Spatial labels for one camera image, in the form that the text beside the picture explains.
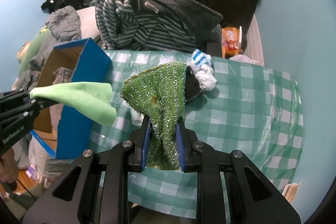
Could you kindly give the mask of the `person's left hand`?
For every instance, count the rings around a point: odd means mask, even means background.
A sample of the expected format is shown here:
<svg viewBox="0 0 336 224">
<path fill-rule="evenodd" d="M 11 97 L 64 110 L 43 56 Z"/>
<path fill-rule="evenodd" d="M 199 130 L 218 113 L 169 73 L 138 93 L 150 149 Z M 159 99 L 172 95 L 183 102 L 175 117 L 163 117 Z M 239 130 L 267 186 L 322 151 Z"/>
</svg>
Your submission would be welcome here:
<svg viewBox="0 0 336 224">
<path fill-rule="evenodd" d="M 15 153 L 10 148 L 1 156 L 0 180 L 1 182 L 13 183 L 16 181 L 19 173 L 17 163 L 14 159 Z"/>
</svg>

